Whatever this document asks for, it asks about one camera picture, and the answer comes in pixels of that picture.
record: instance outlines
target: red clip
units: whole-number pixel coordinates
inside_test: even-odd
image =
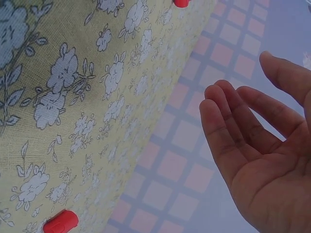
[[[174,0],[177,7],[185,8],[189,5],[189,0]]]
[[[70,210],[64,210],[43,226],[44,233],[67,233],[78,226],[78,216]]]

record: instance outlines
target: floor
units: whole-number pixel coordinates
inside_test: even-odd
[[[311,36],[307,4],[278,2],[219,1],[104,233],[257,232],[238,213],[212,160],[198,106],[208,85],[226,79],[302,113],[264,78],[258,63],[260,51],[269,50],[299,65],[311,64],[304,55]]]

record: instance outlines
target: pink square tile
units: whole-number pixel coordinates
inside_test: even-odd
[[[157,216],[138,209],[130,224],[130,228],[139,233],[150,233],[157,221]]]
[[[171,125],[174,122],[174,120],[175,120],[174,115],[168,112],[163,112],[160,120],[158,121],[155,127],[154,135],[162,139],[166,138],[166,135],[170,131]]]
[[[215,9],[214,9],[213,13],[218,15],[218,16],[222,16],[223,13],[225,12],[225,8],[226,8],[226,5],[224,5],[223,3],[219,2],[215,6]]]
[[[190,57],[187,61],[181,76],[193,80],[201,62]]]
[[[182,220],[189,221],[198,204],[198,199],[179,193],[169,214]]]
[[[110,224],[107,224],[103,233],[118,233],[118,232],[119,232],[118,228],[111,226]]]
[[[169,200],[172,189],[158,182],[152,181],[143,198],[143,203],[152,206],[158,210],[164,210],[164,207]]]
[[[203,167],[199,164],[194,164],[189,176],[186,179],[185,187],[191,188],[199,193],[204,193],[214,171]]]
[[[210,148],[209,148],[207,142],[204,142],[204,144],[202,145],[200,152],[199,152],[199,155],[202,158],[205,158],[209,161],[214,161],[213,156],[212,156],[212,152],[210,151]]]
[[[234,0],[234,5],[245,11],[248,11],[250,0]]]
[[[230,63],[233,50],[229,49],[227,46],[217,43],[211,55],[211,59],[225,67]]]
[[[255,35],[258,36],[263,36],[264,33],[264,24],[260,23],[259,21],[251,18],[249,20],[249,24],[248,24],[248,30],[252,33],[254,33]]]
[[[147,146],[143,150],[138,165],[143,166],[146,169],[150,169],[154,163],[160,147],[152,142],[148,142]]]
[[[203,93],[194,92],[186,112],[189,115],[200,120],[201,115],[200,115],[199,105],[203,100],[204,100],[204,94]]]
[[[126,184],[124,193],[132,198],[136,198],[144,181],[145,177],[143,175],[133,172],[132,177]]]
[[[196,43],[193,51],[200,55],[204,55],[208,49],[209,44],[210,39],[201,35],[199,36],[198,42]]]
[[[230,12],[228,15],[228,20],[230,20],[231,22],[233,22],[239,26],[243,26],[243,24],[245,22],[245,18],[246,18],[246,15],[244,13],[242,13],[241,11],[238,11],[234,8],[230,9]]]
[[[251,79],[254,68],[255,61],[243,55],[239,55],[234,67],[234,71],[248,79]]]
[[[266,20],[268,11],[257,4],[254,5],[253,15],[257,16],[262,20]]]
[[[177,155],[171,151],[167,151],[157,173],[170,180],[178,181],[187,164],[186,158]]]
[[[172,143],[188,151],[193,151],[201,133],[201,128],[182,120],[176,130]]]
[[[123,223],[130,209],[131,205],[129,203],[119,200],[117,206],[112,212],[111,218],[119,223]]]
[[[260,5],[264,7],[269,7],[270,4],[270,0],[256,0],[256,2],[258,2]]]
[[[203,87],[208,87],[213,85],[216,81],[224,78],[224,72],[207,65],[200,79],[200,85]]]
[[[182,233],[184,228],[165,220],[158,233]]]
[[[233,45],[238,43],[241,31],[228,24],[224,24],[222,31],[220,32],[220,38],[230,42]]]
[[[171,94],[169,105],[173,106],[174,108],[179,109],[188,91],[189,91],[189,87],[181,83],[177,83],[173,90],[173,93]]]
[[[213,17],[210,17],[208,20],[207,25],[204,28],[204,31],[208,32],[208,33],[214,33],[218,27],[219,24],[219,20],[215,19]]]
[[[242,49],[250,54],[257,56],[259,53],[261,42],[254,37],[246,34],[243,40]]]

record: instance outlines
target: floral fabric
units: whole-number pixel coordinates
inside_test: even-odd
[[[0,232],[104,228],[214,3],[0,1]]]

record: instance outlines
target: human hand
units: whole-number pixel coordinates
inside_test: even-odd
[[[305,118],[250,87],[205,90],[201,121],[213,158],[242,216],[261,233],[311,232],[311,71],[263,52],[267,78],[304,107]],[[286,140],[259,123],[250,108]]]

